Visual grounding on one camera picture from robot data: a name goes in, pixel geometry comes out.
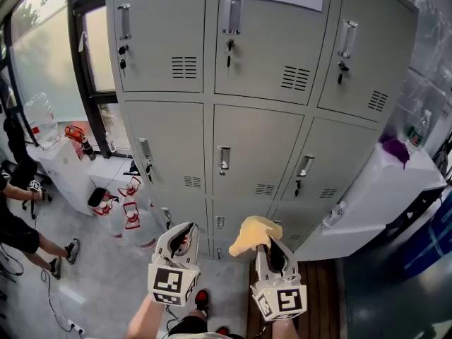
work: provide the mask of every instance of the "gray floor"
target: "gray floor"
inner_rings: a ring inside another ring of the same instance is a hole
[[[343,259],[349,339],[442,338],[452,326],[452,253],[409,280],[387,264],[439,205],[434,203],[392,244],[371,243]]]
[[[132,246],[119,246],[103,232],[94,217],[75,212],[55,190],[54,200],[42,206],[38,213],[37,229],[60,245],[67,245],[72,237],[81,241],[81,252],[74,266],[63,262],[61,280],[52,279],[52,304],[85,329],[85,338],[123,338],[129,321],[147,293],[149,252]],[[22,211],[19,202],[11,202],[11,210],[34,225],[29,213]],[[29,263],[21,252],[5,246],[8,253],[18,258],[25,267],[17,284],[0,278],[0,289],[7,302],[0,302],[0,312],[7,315],[0,325],[13,339],[64,338],[47,304],[47,283],[40,279],[41,269]],[[246,332],[248,274],[247,265],[199,260],[201,279],[198,289],[206,287],[211,295],[209,330],[221,325],[234,333]],[[193,307],[175,309],[182,317]],[[67,320],[59,316],[67,327]],[[165,313],[159,338],[166,334],[170,315]],[[67,338],[78,338],[77,333]]]

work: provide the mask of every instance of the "chair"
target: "chair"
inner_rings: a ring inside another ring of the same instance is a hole
[[[23,132],[20,122],[9,115],[3,125],[4,131],[8,136],[8,147],[13,153],[14,159],[18,163],[14,171],[11,171],[2,164],[2,168],[11,175],[10,184],[19,187],[20,189],[28,189],[28,184],[35,179],[35,175],[41,176],[43,183],[52,182],[48,177],[37,173],[37,163],[34,161],[27,152],[25,144],[25,134]],[[52,201],[52,197],[47,195],[47,200]],[[27,209],[27,201],[22,202],[22,209]],[[35,202],[31,201],[31,217],[36,219],[35,214]]]

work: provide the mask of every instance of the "locker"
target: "locker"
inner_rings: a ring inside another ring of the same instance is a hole
[[[331,208],[361,170],[377,137],[371,129],[315,118],[283,200]]]
[[[169,228],[184,222],[194,222],[199,226],[198,252],[209,255],[206,199],[159,190],[155,190],[155,196],[158,207],[162,209],[163,217],[171,220]]]
[[[413,9],[397,0],[343,0],[319,108],[377,122],[388,116],[410,62]]]
[[[248,216],[266,217],[271,202],[262,200],[233,200],[214,198],[213,237],[231,245],[240,232],[240,226]]]
[[[323,0],[319,12],[271,0],[243,0],[240,33],[228,35],[223,33],[227,4],[220,0],[215,92],[306,105],[329,4]],[[230,40],[234,44],[229,51]]]
[[[295,250],[327,213],[326,207],[280,203],[271,220],[282,227],[281,241]]]
[[[303,116],[227,105],[215,105],[214,115],[214,194],[271,201]]]
[[[124,92],[202,91],[205,4],[114,0],[114,33],[117,49],[122,48],[116,64],[122,59],[126,64],[121,71]]]
[[[204,194],[203,105],[127,102],[133,135],[156,189]]]

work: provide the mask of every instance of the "red shoe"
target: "red shoe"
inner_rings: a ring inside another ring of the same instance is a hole
[[[228,336],[229,335],[229,328],[227,326],[221,326],[215,332],[217,334]]]
[[[206,312],[206,317],[208,317],[209,310],[209,294],[206,290],[202,289],[198,291],[195,296],[195,308],[200,311]]]

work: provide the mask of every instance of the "window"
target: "window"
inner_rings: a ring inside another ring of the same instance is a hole
[[[122,120],[118,104],[99,105],[100,115],[105,125],[105,130],[110,134],[114,145],[118,150],[128,154],[130,143],[127,138],[126,128]]]
[[[107,8],[90,11],[85,16],[94,89],[97,92],[114,91],[114,81],[107,37]]]
[[[14,108],[17,105],[16,96],[14,95],[13,89],[11,88],[11,79],[9,78],[8,67],[6,66],[0,72],[0,77],[2,82],[2,95],[6,101],[4,102],[5,109]]]
[[[25,0],[13,12],[11,32],[23,105],[44,92],[57,122],[88,121],[73,71],[66,0]]]

